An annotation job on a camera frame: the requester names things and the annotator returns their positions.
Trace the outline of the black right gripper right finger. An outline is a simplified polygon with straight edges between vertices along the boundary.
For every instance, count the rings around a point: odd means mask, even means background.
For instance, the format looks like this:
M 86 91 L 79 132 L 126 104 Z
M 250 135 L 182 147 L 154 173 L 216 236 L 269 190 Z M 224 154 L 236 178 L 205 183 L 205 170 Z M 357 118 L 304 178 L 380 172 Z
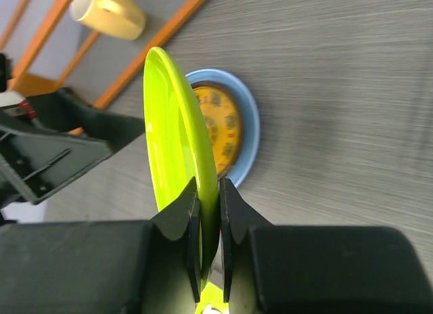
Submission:
M 274 225 L 219 182 L 223 299 L 231 313 L 427 313 L 428 278 L 383 226 Z

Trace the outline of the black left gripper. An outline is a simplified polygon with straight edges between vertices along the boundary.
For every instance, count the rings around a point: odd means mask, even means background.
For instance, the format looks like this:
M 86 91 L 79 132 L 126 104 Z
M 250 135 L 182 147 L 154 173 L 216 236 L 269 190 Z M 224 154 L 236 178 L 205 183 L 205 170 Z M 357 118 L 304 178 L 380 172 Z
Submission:
M 142 118 L 96 108 L 69 87 L 25 98 L 8 90 L 11 78 L 2 53 L 1 208 L 48 199 L 145 133 Z M 63 134 L 78 128 L 90 138 Z

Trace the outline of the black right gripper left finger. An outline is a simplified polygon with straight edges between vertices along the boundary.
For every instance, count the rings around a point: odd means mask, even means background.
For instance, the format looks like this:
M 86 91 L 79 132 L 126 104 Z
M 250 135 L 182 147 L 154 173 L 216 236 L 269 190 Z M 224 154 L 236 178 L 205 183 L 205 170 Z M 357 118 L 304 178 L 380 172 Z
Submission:
M 191 180 L 149 220 L 1 224 L 2 313 L 193 313 L 200 201 Z

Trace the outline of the light blue plate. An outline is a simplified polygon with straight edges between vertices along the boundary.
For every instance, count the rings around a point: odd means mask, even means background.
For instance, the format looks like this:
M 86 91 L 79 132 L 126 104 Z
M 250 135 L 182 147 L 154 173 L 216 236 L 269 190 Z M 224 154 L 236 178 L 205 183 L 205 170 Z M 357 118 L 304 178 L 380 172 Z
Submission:
M 243 118 L 244 138 L 240 155 L 227 174 L 238 188 L 252 168 L 260 143 L 260 116 L 256 101 L 249 88 L 234 74 L 217 68 L 203 68 L 186 74 L 190 85 L 211 81 L 228 88 L 234 94 Z

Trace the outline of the lime green plate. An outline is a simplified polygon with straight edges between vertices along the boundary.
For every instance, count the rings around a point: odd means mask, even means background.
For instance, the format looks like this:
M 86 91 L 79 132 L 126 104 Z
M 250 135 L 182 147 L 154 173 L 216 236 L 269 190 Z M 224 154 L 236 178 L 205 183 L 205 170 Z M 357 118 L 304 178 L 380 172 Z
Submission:
M 143 72 L 147 154 L 158 210 L 191 179 L 200 201 L 201 285 L 210 278 L 218 248 L 219 189 L 208 129 L 183 71 L 161 47 L 151 48 Z

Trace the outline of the brown yellow-rimmed plate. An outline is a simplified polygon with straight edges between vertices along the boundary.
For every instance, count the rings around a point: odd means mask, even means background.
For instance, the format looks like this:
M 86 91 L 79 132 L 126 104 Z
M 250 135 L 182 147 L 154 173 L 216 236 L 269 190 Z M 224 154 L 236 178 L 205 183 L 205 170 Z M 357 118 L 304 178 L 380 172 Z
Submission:
M 208 129 L 217 176 L 224 177 L 234 167 L 242 150 L 244 119 L 240 105 L 223 84 L 199 81 L 191 87 Z

